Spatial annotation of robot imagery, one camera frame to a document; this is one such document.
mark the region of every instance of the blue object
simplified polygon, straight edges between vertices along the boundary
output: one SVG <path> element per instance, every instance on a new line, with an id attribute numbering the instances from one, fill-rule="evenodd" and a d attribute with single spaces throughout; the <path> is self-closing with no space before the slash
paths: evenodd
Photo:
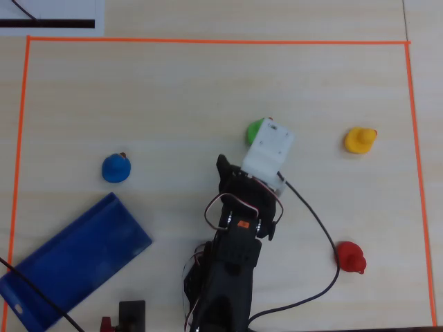
<path id="1" fill-rule="evenodd" d="M 110 193 L 16 269 L 68 312 L 151 243 L 116 195 Z M 28 331 L 45 331 L 61 318 L 13 272 L 0 279 L 0 295 Z"/>
<path id="2" fill-rule="evenodd" d="M 129 173 L 131 173 L 131 163 L 123 152 L 112 154 L 103 162 L 102 175 L 110 183 L 119 183 L 126 180 Z"/>

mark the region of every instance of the white paper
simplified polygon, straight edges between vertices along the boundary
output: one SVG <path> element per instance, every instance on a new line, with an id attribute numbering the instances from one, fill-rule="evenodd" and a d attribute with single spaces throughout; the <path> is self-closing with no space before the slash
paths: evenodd
<path id="1" fill-rule="evenodd" d="M 103 36 L 105 0 L 17 0 L 37 19 L 94 19 L 95 28 L 0 28 L 2 36 Z M 0 1 L 0 19 L 28 19 L 9 0 Z"/>

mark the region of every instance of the orange label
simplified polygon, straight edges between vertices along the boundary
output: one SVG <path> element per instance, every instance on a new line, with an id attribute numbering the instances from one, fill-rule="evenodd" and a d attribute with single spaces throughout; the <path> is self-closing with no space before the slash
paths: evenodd
<path id="1" fill-rule="evenodd" d="M 238 227 L 249 228 L 249 222 L 240 220 L 238 223 Z"/>

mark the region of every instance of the orange tape border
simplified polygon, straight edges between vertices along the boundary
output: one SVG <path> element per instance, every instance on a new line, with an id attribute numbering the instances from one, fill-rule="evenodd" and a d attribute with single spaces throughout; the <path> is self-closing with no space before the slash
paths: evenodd
<path id="1" fill-rule="evenodd" d="M 426 253 L 426 268 L 428 275 L 429 303 L 431 307 L 431 317 L 433 326 L 437 326 L 437 316 L 435 312 L 435 298 L 433 289 L 433 271 L 431 264 L 431 247 L 429 243 L 428 218 L 426 214 L 426 200 L 424 196 L 424 184 L 422 173 L 422 161 L 420 158 L 419 138 L 417 129 L 417 116 L 415 113 L 415 100 L 413 90 L 412 71 L 410 67 L 410 41 L 285 41 L 285 40 L 218 40 L 218 39 L 164 39 L 164 38 L 94 38 L 94 37 L 31 37 L 26 36 L 26 50 L 23 69 L 23 79 L 21 83 L 21 99 L 19 113 L 19 127 L 17 132 L 17 150 L 15 156 L 14 192 L 12 199 L 11 226 L 8 249 L 8 263 L 12 264 L 12 254 L 14 250 L 15 222 L 17 215 L 17 199 L 19 191 L 19 173 L 21 157 L 21 139 L 23 133 L 24 108 L 26 98 L 26 85 L 28 81 L 29 52 L 31 41 L 41 42 L 135 42 L 135 43 L 176 43 L 176 44 L 240 44 L 240 45 L 404 45 L 406 70 L 408 74 L 408 88 L 410 98 L 410 111 L 413 122 L 415 157 L 417 159 L 417 173 L 419 180 L 420 199 L 422 204 L 423 232 Z M 3 318 L 1 322 L 1 332 L 6 332 L 8 316 L 8 305 L 3 301 Z"/>

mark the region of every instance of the yellow object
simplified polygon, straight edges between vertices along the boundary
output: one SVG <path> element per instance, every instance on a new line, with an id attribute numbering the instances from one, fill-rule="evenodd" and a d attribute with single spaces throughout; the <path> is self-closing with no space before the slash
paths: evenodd
<path id="1" fill-rule="evenodd" d="M 371 150 L 376 137 L 375 129 L 355 127 L 347 133 L 345 147 L 353 154 L 365 154 Z"/>

